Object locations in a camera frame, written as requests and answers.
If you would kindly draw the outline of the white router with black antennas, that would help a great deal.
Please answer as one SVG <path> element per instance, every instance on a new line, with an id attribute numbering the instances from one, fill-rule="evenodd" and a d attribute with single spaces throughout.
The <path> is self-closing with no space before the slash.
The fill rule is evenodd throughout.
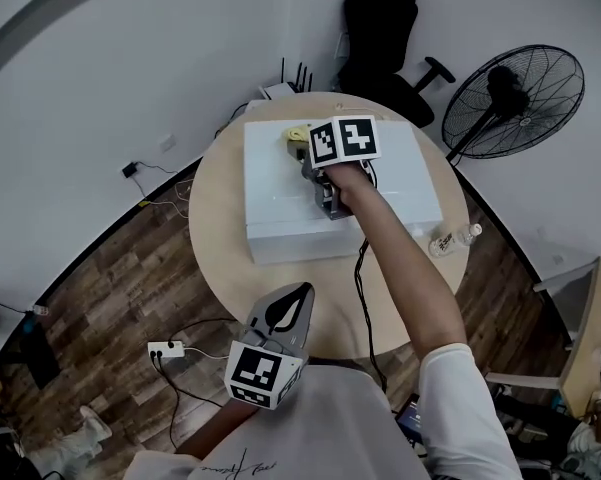
<path id="1" fill-rule="evenodd" d="M 282 97 L 306 93 L 312 90 L 313 73 L 302 62 L 299 63 L 294 80 L 286 79 L 286 59 L 281 59 L 280 81 L 269 86 L 259 86 L 258 91 L 265 100 L 274 100 Z"/>

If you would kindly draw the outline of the clear plastic water bottle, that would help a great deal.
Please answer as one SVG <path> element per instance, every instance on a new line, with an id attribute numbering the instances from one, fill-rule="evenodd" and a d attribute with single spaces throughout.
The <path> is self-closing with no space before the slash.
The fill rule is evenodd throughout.
<path id="1" fill-rule="evenodd" d="M 447 256 L 461 249 L 468 249 L 482 234 L 479 223 L 466 224 L 455 231 L 449 232 L 429 244 L 429 254 L 435 258 Z"/>

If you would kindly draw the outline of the large white box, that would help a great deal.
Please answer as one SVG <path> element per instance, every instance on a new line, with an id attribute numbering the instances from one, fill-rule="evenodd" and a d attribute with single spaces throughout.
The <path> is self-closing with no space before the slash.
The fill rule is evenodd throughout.
<path id="1" fill-rule="evenodd" d="M 258 265 L 297 262 L 358 253 L 364 240 L 352 217 L 330 220 L 315 202 L 314 187 L 289 154 L 283 134 L 305 120 L 244 125 L 246 236 Z M 415 238 L 443 222 L 424 156 L 411 125 L 377 122 L 381 157 L 372 162 L 378 190 Z"/>

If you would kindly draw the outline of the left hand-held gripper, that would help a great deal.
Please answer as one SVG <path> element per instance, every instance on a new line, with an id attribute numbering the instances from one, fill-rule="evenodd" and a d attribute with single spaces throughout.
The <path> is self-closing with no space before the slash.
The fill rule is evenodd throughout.
<path id="1" fill-rule="evenodd" d="M 239 340 L 231 344 L 224 383 L 229 396 L 274 410 L 294 389 L 308 362 L 307 341 L 315 289 L 282 286 L 260 298 Z"/>

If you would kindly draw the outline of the wooden desk with white frame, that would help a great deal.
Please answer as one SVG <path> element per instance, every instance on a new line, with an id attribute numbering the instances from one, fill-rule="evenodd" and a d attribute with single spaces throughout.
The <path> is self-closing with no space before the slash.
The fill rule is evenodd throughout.
<path id="1" fill-rule="evenodd" d="M 591 396 L 601 390 L 601 258 L 593 263 L 555 276 L 538 285 L 538 291 L 568 284 L 588 276 L 583 314 L 564 368 L 558 376 L 529 376 L 490 372 L 486 381 L 515 387 L 556 390 L 568 411 L 581 417 L 588 411 Z"/>

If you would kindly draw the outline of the person's left forearm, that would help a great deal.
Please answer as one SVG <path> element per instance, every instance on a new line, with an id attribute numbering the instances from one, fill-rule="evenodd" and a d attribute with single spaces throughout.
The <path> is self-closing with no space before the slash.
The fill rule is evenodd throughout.
<path id="1" fill-rule="evenodd" d="M 175 453 L 203 460 L 257 411 L 258 408 L 254 405 L 229 400 L 209 421 L 181 443 Z"/>

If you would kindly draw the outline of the black office chair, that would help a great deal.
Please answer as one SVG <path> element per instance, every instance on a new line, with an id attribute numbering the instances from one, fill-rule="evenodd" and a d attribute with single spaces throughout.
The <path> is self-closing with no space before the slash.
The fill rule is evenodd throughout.
<path id="1" fill-rule="evenodd" d="M 340 90 L 381 104 L 418 128 L 433 123 L 421 91 L 438 77 L 448 83 L 455 77 L 430 56 L 429 70 L 416 84 L 399 74 L 418 15 L 416 0 L 344 0 L 343 11 L 349 54 L 338 73 Z"/>

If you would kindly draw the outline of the black flat panel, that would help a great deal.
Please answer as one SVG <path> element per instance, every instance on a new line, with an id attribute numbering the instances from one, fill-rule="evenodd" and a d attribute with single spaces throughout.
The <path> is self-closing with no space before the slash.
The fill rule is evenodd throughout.
<path id="1" fill-rule="evenodd" d="M 60 367 L 40 323 L 26 322 L 20 340 L 20 351 L 40 390 L 59 375 Z"/>

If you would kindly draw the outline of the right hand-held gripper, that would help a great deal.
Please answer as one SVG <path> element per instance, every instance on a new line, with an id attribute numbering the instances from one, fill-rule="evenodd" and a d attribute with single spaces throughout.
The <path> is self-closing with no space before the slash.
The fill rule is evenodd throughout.
<path id="1" fill-rule="evenodd" d="M 352 215 L 341 201 L 340 189 L 325 168 L 358 163 L 374 187 L 377 177 L 372 161 L 381 157 L 376 121 L 373 116 L 334 116 L 308 129 L 308 142 L 288 140 L 287 152 L 302 163 L 302 176 L 314 186 L 315 202 L 330 220 Z"/>

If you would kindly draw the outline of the black floor fan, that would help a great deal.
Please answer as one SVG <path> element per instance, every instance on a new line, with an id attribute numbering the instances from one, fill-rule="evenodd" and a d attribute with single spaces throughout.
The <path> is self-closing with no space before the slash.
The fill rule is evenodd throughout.
<path id="1" fill-rule="evenodd" d="M 451 98 L 441 125 L 447 160 L 510 156 L 547 140 L 575 115 L 585 76 L 567 50 L 532 44 L 481 66 Z"/>

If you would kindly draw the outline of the person's right forearm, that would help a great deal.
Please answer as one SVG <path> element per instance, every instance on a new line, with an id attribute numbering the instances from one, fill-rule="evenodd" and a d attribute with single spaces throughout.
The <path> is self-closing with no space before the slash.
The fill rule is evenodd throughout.
<path id="1" fill-rule="evenodd" d="M 418 358 L 447 346 L 465 347 L 454 294 L 372 182 L 353 164 L 336 164 L 326 173 L 369 242 Z"/>

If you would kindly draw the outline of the white power strip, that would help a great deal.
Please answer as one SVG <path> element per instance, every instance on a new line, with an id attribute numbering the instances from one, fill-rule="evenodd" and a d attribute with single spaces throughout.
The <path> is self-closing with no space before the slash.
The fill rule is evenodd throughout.
<path id="1" fill-rule="evenodd" d="M 186 354 L 182 341 L 151 341 L 147 343 L 147 351 L 151 359 L 183 358 Z"/>

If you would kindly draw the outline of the white crumpled bag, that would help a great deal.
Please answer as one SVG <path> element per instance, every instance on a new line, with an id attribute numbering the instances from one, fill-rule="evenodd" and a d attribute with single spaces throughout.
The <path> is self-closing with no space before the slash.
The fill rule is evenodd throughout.
<path id="1" fill-rule="evenodd" d="M 26 457 L 42 477 L 56 472 L 64 480 L 77 480 L 89 462 L 103 451 L 101 443 L 112 436 L 111 428 L 88 406 L 81 406 L 80 414 L 82 425 L 77 431 L 27 453 Z"/>

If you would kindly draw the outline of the black tablet with lit screen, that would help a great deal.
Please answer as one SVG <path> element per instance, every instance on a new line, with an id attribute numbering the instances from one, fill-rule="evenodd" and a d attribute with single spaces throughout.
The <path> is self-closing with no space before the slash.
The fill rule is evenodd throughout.
<path id="1" fill-rule="evenodd" d="M 412 446 L 423 443 L 418 401 L 419 395 L 417 393 L 412 393 L 403 407 L 395 415 L 395 421 L 398 427 Z"/>

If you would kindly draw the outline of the person's white shirt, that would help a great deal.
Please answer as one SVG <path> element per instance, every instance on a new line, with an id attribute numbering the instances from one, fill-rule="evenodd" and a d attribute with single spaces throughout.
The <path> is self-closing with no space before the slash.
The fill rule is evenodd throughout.
<path id="1" fill-rule="evenodd" d="M 141 451 L 124 480 L 522 480 L 467 345 L 422 360 L 419 394 L 425 460 L 368 374 L 310 365 L 288 400 L 257 411 L 206 458 Z"/>

